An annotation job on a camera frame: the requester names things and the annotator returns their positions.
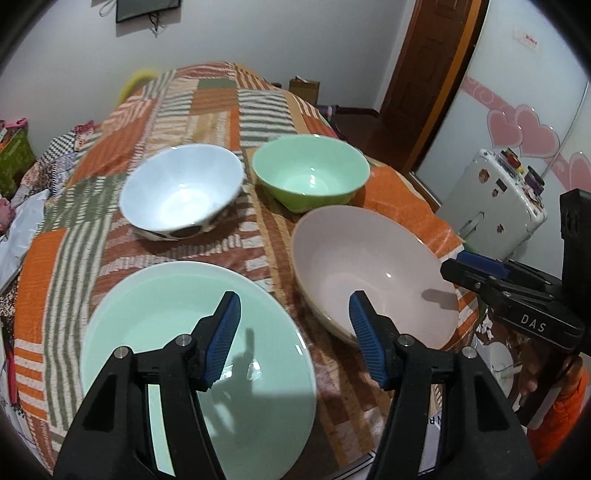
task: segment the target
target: cardboard box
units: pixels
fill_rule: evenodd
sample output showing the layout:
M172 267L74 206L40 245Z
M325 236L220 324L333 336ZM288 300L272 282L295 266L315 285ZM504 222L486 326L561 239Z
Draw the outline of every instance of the cardboard box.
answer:
M295 78L290 80L290 92L300 97L312 105L318 103L318 94L320 93L320 82L315 80L308 80L302 82Z

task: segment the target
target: green bowl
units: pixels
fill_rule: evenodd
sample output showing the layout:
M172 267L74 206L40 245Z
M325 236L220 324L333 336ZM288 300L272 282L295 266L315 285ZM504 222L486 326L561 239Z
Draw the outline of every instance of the green bowl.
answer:
M273 140L255 152L252 169L294 213L348 203L369 178L369 163L359 150L320 135Z
M240 324L220 380L197 397L225 478L277 480L298 459L314 423L314 367L279 302L236 272L202 262L168 262L119 282L86 329L82 388L88 392L119 345L143 352L191 332L215 311L226 290L240 297ZM174 475L159 386L149 385L148 401L156 464Z

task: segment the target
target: bowl rim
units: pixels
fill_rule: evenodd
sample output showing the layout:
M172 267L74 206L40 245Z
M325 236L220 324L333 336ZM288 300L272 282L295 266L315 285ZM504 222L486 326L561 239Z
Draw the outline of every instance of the bowl rim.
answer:
M310 348L309 348L308 344L306 344L306 341L304 340L304 335L302 334L300 327L296 324L296 321L293 319L292 315L289 314L289 312L275 298L275 296L273 296L271 293L265 291L263 288L261 288L259 285L257 285L250 278L247 278L246 276L241 275L240 273L238 273L234 270L230 270L229 268L222 267L221 265L216 265L216 264L211 264L211 263L201 262L201 261L175 260L172 262L164 262L164 263L150 265L148 267L141 268L140 270L137 270L137 271L131 273L130 275L125 277L123 280L121 280L118 284L116 284L113 288L111 288L107 292L107 294L103 297L103 299L100 301L100 303L97 305L97 307L95 308L95 311L92 313L90 319L93 316L95 316L95 320L97 320L96 316L100 315L102 313L102 311L107 308L107 302L109 300L109 297L113 298L116 296L116 289L117 288L127 287L128 285L130 285L134 281L136 281L138 277L142 277L143 275L146 275L146 272L148 270L150 270L151 273L153 273L154 271L158 272L159 270L166 271L167 269L172 268L173 265L177 265L177 264L191 265L191 268L202 268L206 271L209 270L209 272L212 272L212 271L213 272L216 272L216 271L221 272L221 274L223 274L223 275L228 275L230 277L234 277L238 281L243 282L243 284L245 285L245 288L248 288L251 292L253 292L252 293L253 295L260 294L261 296L266 297L269 301L269 304L272 304L278 313L281 312L286 324L289 326L290 330L293 331L294 336L296 336L298 338L298 340L302 343L302 346L304 347L303 348L304 351L302 351L301 356L304 357L308 377L310 379L310 386L311 386L311 391L309 393L310 393L310 398L311 398L310 411L312 412L312 414L310 417L309 427L306 427L305 429L302 430L302 432L305 434L306 441L302 444L301 450L299 451L298 456L295 459L295 461L297 461L297 459L301 456L301 453L303 452L304 448L306 447L306 444L307 444L307 442L310 438L310 435L312 433L312 429L314 427L314 422L316 419L316 411L318 408L319 389L318 389L318 384L317 384L317 379L316 379L316 369L314 367L314 361L312 360ZM85 334L84 334L84 339L83 339L82 344L80 346L80 359L79 359L79 366L78 366L80 386L81 386L83 392L84 392L84 390L86 390L85 383L83 381L83 378L85 377L83 371L88 369L88 362L89 362L88 355L83 355L83 351L85 351L85 346L87 349L87 343L86 343L87 339L90 338L92 335L95 335L95 331L98 328L98 324L99 324L99 322L97 322L97 321L91 322L90 319L89 319L89 323L88 323L88 328L86 329ZM285 475L293 467L293 465L295 465L295 461L288 468L286 468L285 471L278 478L281 478L283 475Z
M124 204L122 202L122 198L124 195L124 191L125 188L128 184L128 182L130 181L130 179L136 174L136 172L140 171L140 169L142 168L146 168L147 165L153 161L155 158L164 155L165 153L169 152L170 150L182 150L185 148L197 148L197 149L201 149L201 147L215 147L218 150L224 150L229 154L232 154L232 157L236 159L236 165L241 168L242 170L242 177L240 180L240 183L238 184L237 188L235 189L233 195L228 199L227 203L225 203L224 205L211 210L209 213L207 213L207 215L202 216L201 218L194 220L192 222L183 222L183 223L179 223L178 225L175 226L169 226L166 228L149 228L145 225L140 225L139 222L136 221L132 221L128 215L126 215L125 213L125 207ZM238 195L240 194L241 188L242 188L242 184L243 184L243 180L244 180L244 171L245 171L245 167L244 167L244 163L240 160L240 158L238 158L238 156L232 152L231 150L228 150L225 147L221 147L219 145L214 145L214 144L208 144L208 143L188 143L188 144L183 144L183 145L176 145L173 147L168 147L168 148L164 148L162 150L160 150L159 152L156 152L154 155L152 155L151 157L146 158L126 179L125 179L125 183L123 185L123 188L121 188L121 193L119 194L119 199L118 199L118 206L119 206L119 210L121 211L122 215L125 217L125 219L134 227L137 227L141 230L145 230L147 232L155 232L155 233L169 233L169 232L174 232L176 230L181 230L183 228L188 228L191 226L195 226L195 225L202 225L205 222L211 220L213 217L215 217L219 212L221 212L224 208L226 208L228 205L230 205L235 199L236 197L238 197Z
M339 144L344 144L347 145L348 147L350 147L351 152L353 153L353 155L355 155L359 160L363 160L363 162L365 163L365 165L367 166L367 171L366 174L364 175L364 180L363 182L359 183L359 186L350 189L350 190L345 190L345 191L341 191L341 192L334 192L334 193L323 193L323 194L304 194L302 192L299 192L297 190L289 190L289 189L284 189L281 187L278 187L277 185L275 185L273 182L270 182L266 179L264 179L264 177L262 177L256 170L256 158L258 156L258 153L261 151L265 151L266 148L268 148L269 145L273 145L275 142L278 141L284 141L286 139L289 139L288 141L297 141L297 138L302 138L302 137L306 137L306 138L322 138L323 140L329 141L329 142L338 142ZM355 148L354 146L348 144L347 142L344 142L342 140L339 140L338 138L333 138L333 137L327 137L325 135L318 135L318 134L293 134L293 135L282 135L279 138L276 138L274 140L271 140L270 142L267 142L263 145L261 145L259 148L256 149L256 151L254 152L253 156L252 156L252 171L255 173L256 177L261 181L261 183L263 183L266 186L272 187L274 189L280 190L282 192L286 192L286 193L291 193L293 195L299 195L299 196L305 196L305 197L310 197L310 198L331 198L331 197L339 197L339 196L343 196L343 195L348 195L350 193L356 192L357 190L359 190L361 187L363 187L363 185L365 185L367 183L367 181L369 180L369 176L371 175L371 166L369 164L369 161L367 158L365 158L365 155L361 152L361 150L359 150L358 148Z
M303 222L303 220L308 217L313 215L315 212L318 212L319 210L326 210L326 209L356 209L356 210L364 210L367 213L370 213L372 215L377 215L380 217L383 217L384 219L398 225L399 227L403 228L404 230L406 230L410 235L412 235L414 238L416 238L420 244L424 245L425 248L427 248L427 250L429 251L429 253L439 262L441 263L441 260L437 257L437 255L435 255L431 249L419 238L417 237L414 233L412 233L409 229L407 229L404 225L400 225L400 223L392 220L391 218L386 217L385 215L382 215L381 213L378 212L374 212L373 210L369 210L367 208L363 208L363 207L357 207L355 205L327 205L327 206L323 206L323 207L319 207L316 208L314 210L311 210L309 212L307 212L305 215L303 215L300 220L296 223L293 232L291 233L291 241L290 241L290 261L291 261L291 265L293 266L293 270L294 270L294 276L295 276L295 280L298 284L298 288L300 289L304 299L306 300L306 302L308 303L308 305L310 306L315 318L320 322L320 324L326 328L330 333L332 333L333 335L335 335L337 338L341 339L342 341L344 341L345 343L347 343L350 346L353 346L355 348L359 349L359 344L357 342L357 336L355 335L355 332L351 333L348 330L346 330L345 328L342 328L340 324L338 324L338 322L336 322L335 320L333 320L333 318L328 315L321 307L320 305L318 305L318 302L314 301L314 298L308 293L308 291L306 290L304 283L301 280L300 274L298 273L298 269L296 266L296 259L294 258L294 240L296 238L296 233L297 233L297 229L300 226L300 224ZM443 348L445 345L447 345L447 343L449 342L449 340L453 337L453 333L451 335L451 337L446 341L446 343L444 343L441 347Z

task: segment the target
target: door frame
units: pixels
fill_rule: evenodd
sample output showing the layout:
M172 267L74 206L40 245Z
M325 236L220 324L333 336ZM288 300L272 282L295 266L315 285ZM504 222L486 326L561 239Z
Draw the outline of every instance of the door frame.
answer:
M470 10L466 18L466 26L464 27L462 35L460 36L456 52L452 58L452 62L450 63L446 77L443 80L441 90L439 91L439 94L433 103L433 107L429 113L429 116L427 117L425 126L419 133L417 141L415 142L410 154L408 155L408 158L405 160L402 167L401 173L405 176L408 176L407 174L411 170L416 169L420 165L427 153L428 148L431 146L431 143L433 142L447 111L449 110L453 98L456 96L462 79L464 78L464 74L468 68L468 64L470 63L470 59L472 58L472 53L476 47L476 42L480 36L480 31L482 30L482 25L484 23L486 11L488 9L488 3L489 0L472 0L472 3L470 4ZM379 113L380 119L383 119L386 107L392 99L394 86L398 80L398 76L400 75L405 57L408 54L408 48L410 46L415 27L417 26L418 16L421 13L422 7L423 0L417 0L414 5L413 15L408 25L408 30L402 44L400 55L398 56L394 73L392 74L392 79L390 80L388 90L384 97L384 101L382 102L382 108L380 109Z

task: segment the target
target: label on wall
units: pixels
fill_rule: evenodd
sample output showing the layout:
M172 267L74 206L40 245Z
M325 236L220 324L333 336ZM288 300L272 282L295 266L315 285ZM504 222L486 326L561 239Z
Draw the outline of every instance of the label on wall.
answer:
M513 30L513 38L516 39L522 45L531 48L534 51L540 50L540 43L534 38L534 36L526 31L515 27Z

